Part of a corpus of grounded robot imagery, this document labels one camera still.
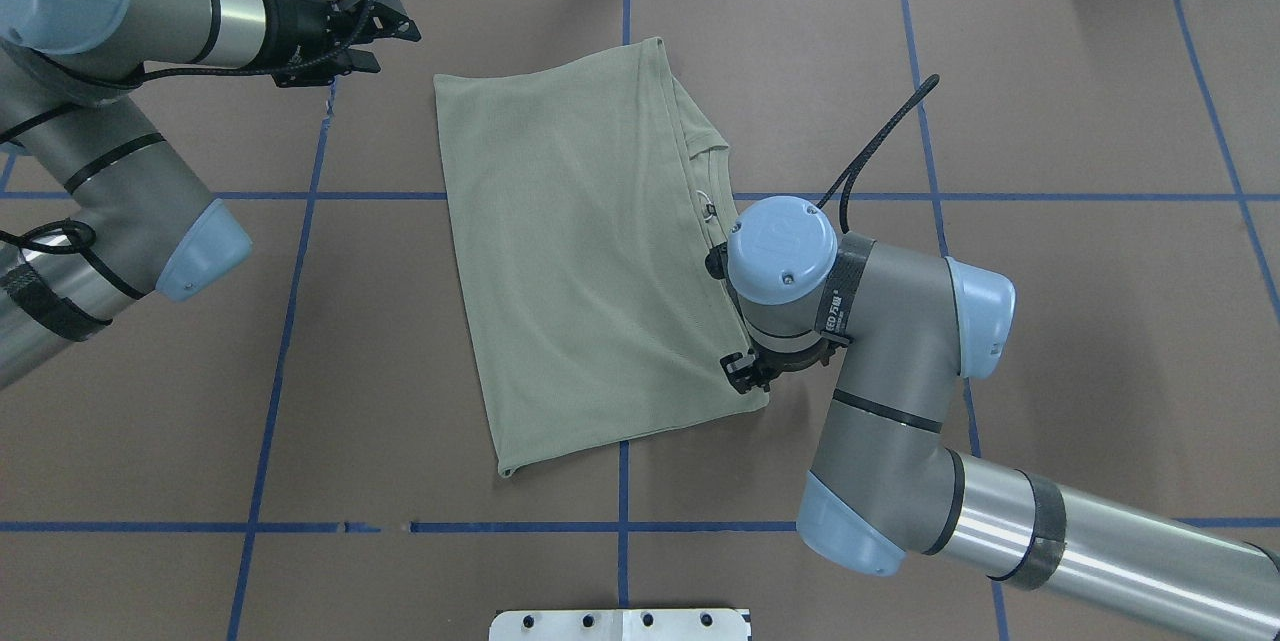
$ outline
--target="green cloth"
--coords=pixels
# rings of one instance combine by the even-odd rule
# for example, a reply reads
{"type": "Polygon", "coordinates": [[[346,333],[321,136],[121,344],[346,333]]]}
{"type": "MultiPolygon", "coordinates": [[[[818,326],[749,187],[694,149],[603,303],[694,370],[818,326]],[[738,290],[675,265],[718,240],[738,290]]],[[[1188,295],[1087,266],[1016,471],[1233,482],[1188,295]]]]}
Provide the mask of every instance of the green cloth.
{"type": "Polygon", "coordinates": [[[748,348],[703,266],[737,216],[728,145],[662,40],[508,79],[436,75],[435,95],[502,476],[768,403],[719,368],[748,348]]]}

